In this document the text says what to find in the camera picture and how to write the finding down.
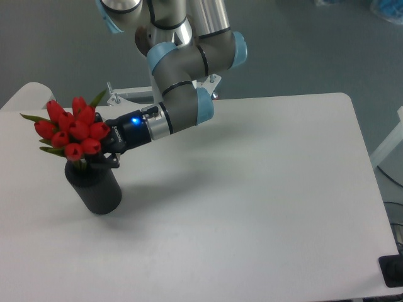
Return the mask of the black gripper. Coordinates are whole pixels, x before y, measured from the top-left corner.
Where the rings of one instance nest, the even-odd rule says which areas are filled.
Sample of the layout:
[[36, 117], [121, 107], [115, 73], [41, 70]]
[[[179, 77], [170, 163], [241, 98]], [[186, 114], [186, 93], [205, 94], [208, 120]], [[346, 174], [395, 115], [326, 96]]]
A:
[[85, 156], [86, 162], [93, 169], [117, 169], [120, 166], [120, 154], [151, 142], [142, 112], [131, 112], [106, 121], [95, 112], [94, 123], [104, 122], [110, 128], [109, 134], [102, 139], [104, 154]]

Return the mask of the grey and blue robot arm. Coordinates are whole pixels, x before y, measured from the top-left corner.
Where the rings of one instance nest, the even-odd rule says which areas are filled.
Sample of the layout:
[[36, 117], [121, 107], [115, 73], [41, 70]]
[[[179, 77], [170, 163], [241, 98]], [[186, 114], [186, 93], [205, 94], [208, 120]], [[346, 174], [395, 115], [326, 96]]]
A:
[[107, 120], [101, 152], [87, 156], [96, 168], [117, 168], [127, 150], [210, 120], [211, 93], [194, 82], [233, 69], [247, 59], [244, 37], [232, 31], [223, 1], [98, 1], [114, 33], [145, 29], [137, 47], [154, 81], [154, 104]]

